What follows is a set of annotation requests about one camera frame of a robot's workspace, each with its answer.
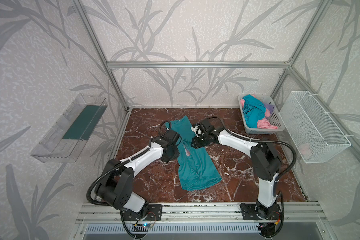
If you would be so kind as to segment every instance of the wall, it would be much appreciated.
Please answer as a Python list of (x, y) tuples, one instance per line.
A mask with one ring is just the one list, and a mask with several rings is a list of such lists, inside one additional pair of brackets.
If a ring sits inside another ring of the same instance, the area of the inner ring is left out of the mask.
[[(319, 4), (319, 0), (82, 2), (108, 61), (287, 61)], [(235, 107), (240, 93), (269, 95), (281, 73), (281, 69), (114, 71), (128, 104), (135, 107)]]
[[(78, 93), (109, 103), (79, 159), (31, 157)], [(124, 115), (70, 1), (0, 1), (0, 239), (67, 239)]]
[[(333, 1), (294, 68), (360, 141), (360, 1)], [(287, 78), (276, 102), (290, 91)], [(287, 133), (280, 139), (291, 141)], [(295, 166), (310, 200), (318, 200), (338, 239), (360, 240), (360, 163), (349, 149), (326, 163)]]

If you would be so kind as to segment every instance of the folded teal cloth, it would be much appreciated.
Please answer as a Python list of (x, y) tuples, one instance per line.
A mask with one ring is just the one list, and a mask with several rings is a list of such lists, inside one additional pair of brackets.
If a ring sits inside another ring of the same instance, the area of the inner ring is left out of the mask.
[(196, 134), (191, 130), (192, 124), (187, 116), (171, 121), (172, 130), (180, 134), (182, 141), (178, 145), (180, 156), (179, 180), (182, 189), (187, 191), (206, 189), (221, 181), (221, 176), (213, 164), (205, 148), (191, 147), (192, 138)]
[(245, 123), (250, 128), (257, 128), (257, 122), (264, 118), (266, 108), (259, 99), (252, 95), (247, 95), (243, 99), (245, 100), (243, 106)]

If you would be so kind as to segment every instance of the brown marble surface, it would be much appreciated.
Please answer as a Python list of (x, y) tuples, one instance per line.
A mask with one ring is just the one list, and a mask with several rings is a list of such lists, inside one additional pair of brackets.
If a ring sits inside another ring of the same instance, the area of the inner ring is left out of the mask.
[[(219, 116), (231, 131), (259, 139), (277, 140), (275, 134), (246, 134), (239, 109), (134, 109), (116, 159), (131, 156), (147, 146), (149, 137), (157, 135), (158, 126), (164, 120), (173, 121), (184, 115), (188, 116), (191, 123), (199, 122), (209, 116)], [(215, 126), (220, 124), (217, 119), (212, 119), (212, 123)], [(278, 145), (276, 148), (283, 158), (282, 169), (285, 169), (286, 158), (283, 150)], [(178, 178), (177, 160), (168, 164), (158, 160), (135, 177), (133, 191), (149, 202), (255, 202), (258, 181), (253, 174), (249, 156), (231, 147), (218, 144), (206, 147), (206, 151), (221, 175), (222, 180), (218, 184), (203, 190), (183, 190)], [(306, 201), (292, 171), (280, 179), (277, 187), (277, 191), (279, 190), (283, 192), (284, 201)]]

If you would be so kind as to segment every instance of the black mounting plate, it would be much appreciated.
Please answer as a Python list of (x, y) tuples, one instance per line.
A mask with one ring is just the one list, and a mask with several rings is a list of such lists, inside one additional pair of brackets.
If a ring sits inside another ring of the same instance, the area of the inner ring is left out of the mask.
[[(154, 214), (148, 213), (145, 220), (154, 221), (156, 216), (156, 221), (160, 221), (162, 210), (163, 205), (161, 204), (148, 204), (148, 212), (153, 212)], [(136, 221), (131, 210), (125, 211), (122, 214), (125, 221)]]
[[(255, 207), (256, 207), (256, 204), (245, 204), (245, 203), (240, 204), (240, 209), (241, 209), (241, 214), (243, 215), (243, 220), (264, 220), (264, 219), (259, 218), (256, 215)], [(276, 204), (276, 207), (277, 207), (276, 211), (278, 211), (280, 214), (281, 213), (280, 206), (278, 204)], [(277, 220), (279, 218), (279, 216), (275, 212), (273, 212), (270, 217), (273, 220)]]

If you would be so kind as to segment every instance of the teal pants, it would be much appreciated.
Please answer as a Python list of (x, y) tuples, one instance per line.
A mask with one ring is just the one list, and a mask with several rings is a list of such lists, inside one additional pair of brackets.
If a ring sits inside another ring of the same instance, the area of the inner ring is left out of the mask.
[(221, 176), (205, 148), (191, 147), (192, 138), (196, 135), (191, 130), (192, 124), (188, 117), (171, 121), (171, 124), (171, 129), (182, 137), (178, 145), (180, 156), (177, 158), (182, 189), (187, 191), (206, 189), (220, 182)]

